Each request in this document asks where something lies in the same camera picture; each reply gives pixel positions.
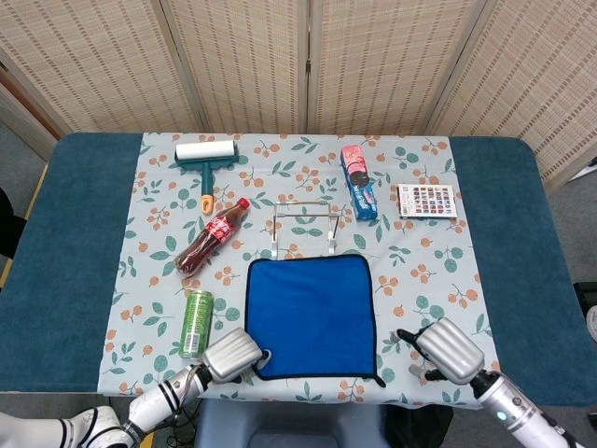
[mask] coca-cola bottle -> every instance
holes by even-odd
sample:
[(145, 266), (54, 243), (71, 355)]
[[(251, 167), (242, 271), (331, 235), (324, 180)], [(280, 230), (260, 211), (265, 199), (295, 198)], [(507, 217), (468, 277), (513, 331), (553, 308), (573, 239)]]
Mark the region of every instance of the coca-cola bottle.
[(239, 229), (248, 208), (249, 202), (241, 198), (236, 205), (215, 215), (195, 241), (176, 257), (174, 260), (176, 269), (184, 276), (196, 273), (212, 252)]

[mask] bottle cap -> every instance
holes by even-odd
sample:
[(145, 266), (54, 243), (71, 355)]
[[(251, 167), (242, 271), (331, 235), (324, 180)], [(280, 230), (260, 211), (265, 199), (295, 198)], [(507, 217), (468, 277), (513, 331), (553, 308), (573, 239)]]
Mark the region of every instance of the bottle cap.
[(241, 198), (239, 199), (238, 202), (236, 202), (238, 205), (240, 205), (243, 209), (247, 209), (249, 208), (249, 206), (251, 205), (245, 198)]

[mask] woven panel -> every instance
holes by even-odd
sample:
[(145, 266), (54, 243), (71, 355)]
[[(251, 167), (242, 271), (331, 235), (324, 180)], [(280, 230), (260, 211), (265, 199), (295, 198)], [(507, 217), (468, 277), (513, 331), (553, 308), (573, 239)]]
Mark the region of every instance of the woven panel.
[(478, 6), (325, 0), (313, 131), (422, 133)]
[(597, 2), (502, 0), (432, 133), (510, 135), (548, 183), (597, 144)]
[(74, 131), (197, 129), (148, 1), (2, 0), (0, 46)]
[(307, 23), (301, 23), (299, 9), (306, 2), (177, 0), (170, 5), (213, 132), (304, 132), (299, 97), (306, 93), (299, 71), (304, 73), (306, 61), (299, 57), (299, 36), (306, 36)]

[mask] green can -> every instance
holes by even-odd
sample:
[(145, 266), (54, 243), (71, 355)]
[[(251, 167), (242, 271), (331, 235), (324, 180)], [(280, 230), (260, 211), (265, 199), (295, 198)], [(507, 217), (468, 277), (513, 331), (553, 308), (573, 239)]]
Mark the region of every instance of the green can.
[(183, 330), (180, 334), (180, 357), (199, 358), (207, 348), (212, 327), (214, 296), (208, 291), (192, 291), (188, 295)]

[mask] blue towel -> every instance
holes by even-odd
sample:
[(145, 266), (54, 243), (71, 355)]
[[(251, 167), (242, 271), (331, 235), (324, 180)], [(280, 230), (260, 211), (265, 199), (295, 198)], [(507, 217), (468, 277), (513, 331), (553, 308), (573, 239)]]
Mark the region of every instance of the blue towel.
[(249, 266), (245, 328), (271, 360), (263, 380), (377, 376), (367, 261), (359, 255), (257, 259)]

